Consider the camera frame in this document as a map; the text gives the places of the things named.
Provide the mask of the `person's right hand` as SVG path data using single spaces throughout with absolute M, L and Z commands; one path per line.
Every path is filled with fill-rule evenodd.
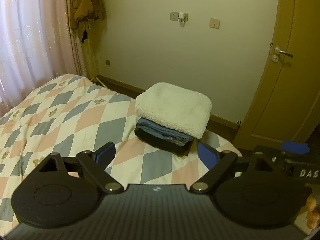
M 308 228 L 313 230 L 319 225 L 319 185 L 305 184 L 305 187 L 310 188 L 312 191 L 306 201 L 308 211 L 306 224 Z

